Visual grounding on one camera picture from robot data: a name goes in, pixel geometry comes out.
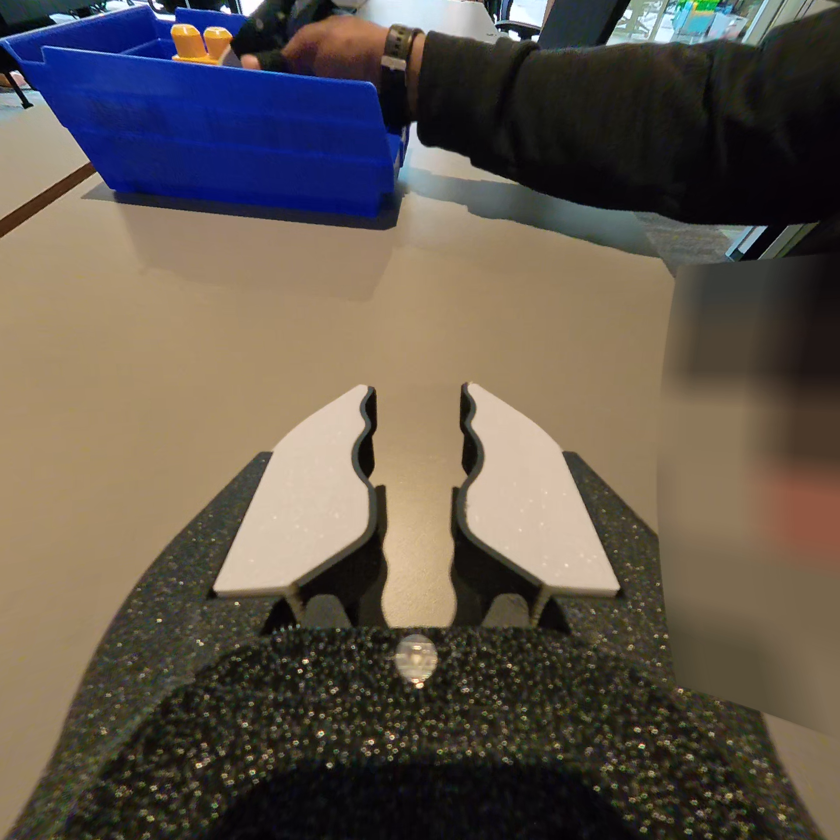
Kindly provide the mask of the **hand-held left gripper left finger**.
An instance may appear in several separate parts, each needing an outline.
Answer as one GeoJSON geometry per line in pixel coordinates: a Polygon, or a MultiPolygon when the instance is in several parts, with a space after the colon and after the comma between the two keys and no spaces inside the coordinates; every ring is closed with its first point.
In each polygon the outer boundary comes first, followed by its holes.
{"type": "Polygon", "coordinates": [[[357,385],[279,441],[213,583],[216,597],[282,599],[303,621],[313,598],[330,595],[352,626],[386,626],[375,429],[375,389],[357,385]]]}

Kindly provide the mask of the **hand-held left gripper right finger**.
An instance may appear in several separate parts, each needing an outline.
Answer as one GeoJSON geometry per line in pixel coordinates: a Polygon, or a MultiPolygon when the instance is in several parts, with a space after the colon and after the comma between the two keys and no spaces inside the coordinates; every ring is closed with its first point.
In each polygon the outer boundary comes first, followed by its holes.
{"type": "Polygon", "coordinates": [[[540,425],[474,382],[463,384],[465,481],[453,504],[455,569],[486,620],[500,595],[532,627],[555,596],[613,599],[621,586],[565,453],[540,425]]]}

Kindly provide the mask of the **yellow mega block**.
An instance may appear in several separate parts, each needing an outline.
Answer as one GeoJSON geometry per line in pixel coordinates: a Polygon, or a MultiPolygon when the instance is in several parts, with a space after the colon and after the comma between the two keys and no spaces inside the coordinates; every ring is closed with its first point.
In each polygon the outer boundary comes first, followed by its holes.
{"type": "Polygon", "coordinates": [[[211,26],[200,32],[191,24],[174,24],[171,37],[175,46],[172,60],[216,66],[223,63],[233,39],[224,27],[211,26]]]}

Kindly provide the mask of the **blue plastic bin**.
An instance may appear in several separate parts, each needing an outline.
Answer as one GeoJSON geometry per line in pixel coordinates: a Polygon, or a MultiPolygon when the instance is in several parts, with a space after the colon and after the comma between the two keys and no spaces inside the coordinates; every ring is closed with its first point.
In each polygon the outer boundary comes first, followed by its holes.
{"type": "Polygon", "coordinates": [[[2,39],[117,193],[376,216],[408,129],[372,85],[174,59],[148,6],[2,39]]]}

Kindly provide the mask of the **person's right forearm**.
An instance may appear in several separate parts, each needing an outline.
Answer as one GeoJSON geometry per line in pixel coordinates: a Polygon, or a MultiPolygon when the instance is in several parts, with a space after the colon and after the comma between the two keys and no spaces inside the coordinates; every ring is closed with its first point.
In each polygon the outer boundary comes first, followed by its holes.
{"type": "Polygon", "coordinates": [[[838,212],[839,12],[757,46],[539,49],[426,36],[426,146],[573,203],[685,224],[809,224],[838,212]]]}

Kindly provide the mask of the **person's right hand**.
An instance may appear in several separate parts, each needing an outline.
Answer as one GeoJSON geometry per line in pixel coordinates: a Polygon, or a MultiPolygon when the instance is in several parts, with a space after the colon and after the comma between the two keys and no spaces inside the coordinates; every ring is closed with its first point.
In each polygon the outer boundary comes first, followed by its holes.
{"type": "Polygon", "coordinates": [[[352,16],[334,16],[301,28],[283,49],[243,55],[248,70],[365,81],[379,88],[388,28],[352,16]]]}

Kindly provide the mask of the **black wristwatch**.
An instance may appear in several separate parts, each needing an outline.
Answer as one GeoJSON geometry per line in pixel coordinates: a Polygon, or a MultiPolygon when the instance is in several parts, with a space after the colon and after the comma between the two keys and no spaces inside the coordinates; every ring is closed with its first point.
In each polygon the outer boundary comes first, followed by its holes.
{"type": "Polygon", "coordinates": [[[408,69],[419,28],[395,24],[388,29],[381,58],[379,99],[385,127],[402,133],[410,123],[408,69]]]}

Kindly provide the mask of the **white background table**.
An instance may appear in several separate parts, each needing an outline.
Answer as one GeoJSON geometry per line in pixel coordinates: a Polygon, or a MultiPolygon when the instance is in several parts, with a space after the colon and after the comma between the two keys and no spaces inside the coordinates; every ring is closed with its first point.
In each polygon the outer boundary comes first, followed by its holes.
{"type": "Polygon", "coordinates": [[[381,26],[405,25],[424,32],[437,31],[488,44],[501,37],[481,2],[368,1],[355,16],[381,26]]]}

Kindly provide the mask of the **dark monitor panel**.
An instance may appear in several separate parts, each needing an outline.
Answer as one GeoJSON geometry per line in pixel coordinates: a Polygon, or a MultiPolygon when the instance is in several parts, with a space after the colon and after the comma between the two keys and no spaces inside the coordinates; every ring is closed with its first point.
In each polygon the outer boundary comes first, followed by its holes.
{"type": "Polygon", "coordinates": [[[551,1],[537,43],[541,49],[603,46],[629,1],[551,1]]]}

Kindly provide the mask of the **white table leg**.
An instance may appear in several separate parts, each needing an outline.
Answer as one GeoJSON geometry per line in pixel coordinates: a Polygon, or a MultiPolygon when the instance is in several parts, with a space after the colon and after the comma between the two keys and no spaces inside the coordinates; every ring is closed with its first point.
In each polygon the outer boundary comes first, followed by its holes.
{"type": "Polygon", "coordinates": [[[817,224],[747,227],[732,240],[725,257],[731,262],[784,257],[816,227],[817,224]]]}

